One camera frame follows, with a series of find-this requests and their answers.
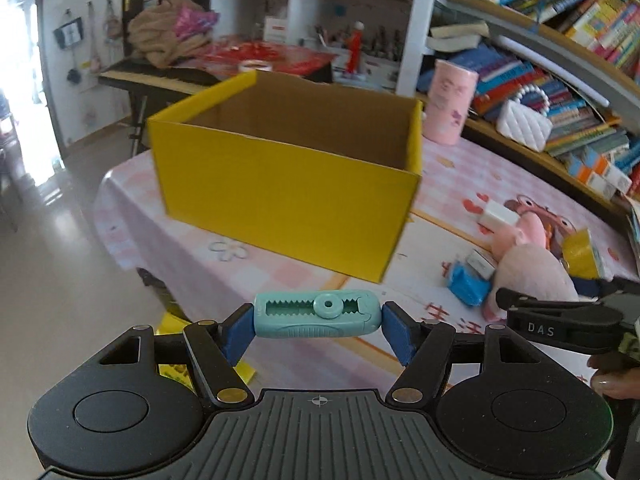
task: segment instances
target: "finger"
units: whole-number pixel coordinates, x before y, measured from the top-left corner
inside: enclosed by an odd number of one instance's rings
[[[591,378],[591,387],[599,395],[612,399],[640,399],[640,368],[626,372],[596,372]]]
[[[609,352],[607,354],[592,355],[587,361],[589,368],[602,369],[605,371],[622,370],[629,368],[629,358],[620,352]]]

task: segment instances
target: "brown blanket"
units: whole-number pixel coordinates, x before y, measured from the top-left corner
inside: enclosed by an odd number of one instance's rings
[[[129,42],[158,68],[167,68],[175,59],[188,56],[208,41],[204,34],[178,40],[174,25],[182,6],[202,10],[191,0],[162,0],[160,5],[143,10],[129,22]]]

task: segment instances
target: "tablecloth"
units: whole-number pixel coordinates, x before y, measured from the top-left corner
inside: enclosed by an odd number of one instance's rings
[[[489,198],[520,213],[534,210],[558,232],[589,227],[610,275],[636,275],[626,240],[591,212],[522,168],[466,140],[453,147],[425,141],[422,183],[412,214],[383,282],[362,282],[246,246],[183,224],[164,212],[151,153],[111,170],[100,185],[95,225],[107,250],[124,269],[143,267],[163,280],[193,320],[222,320],[266,290],[369,288],[395,300],[415,319],[446,320],[462,332],[482,332],[477,310],[445,288],[444,270],[490,232],[477,224]],[[592,370],[586,357],[545,348],[577,377]],[[246,358],[262,386],[368,388],[385,392],[401,367],[380,332],[356,340],[260,340]],[[452,383],[477,367],[454,367]]]

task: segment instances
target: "metal screw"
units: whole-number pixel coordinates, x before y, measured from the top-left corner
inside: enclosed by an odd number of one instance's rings
[[[216,397],[225,404],[236,404],[243,402],[248,396],[247,392],[240,388],[225,388],[220,390]]]
[[[402,404],[413,404],[422,400],[422,392],[415,388],[398,388],[391,393],[391,398]]]

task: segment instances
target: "pink stuffed animal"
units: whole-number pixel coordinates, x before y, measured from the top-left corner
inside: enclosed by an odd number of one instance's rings
[[[487,321],[506,317],[495,303],[495,293],[502,287],[543,301],[578,301],[574,283],[546,244],[542,221],[530,212],[524,213],[515,226],[505,226],[494,234],[491,249],[498,267],[494,288],[482,310]]]

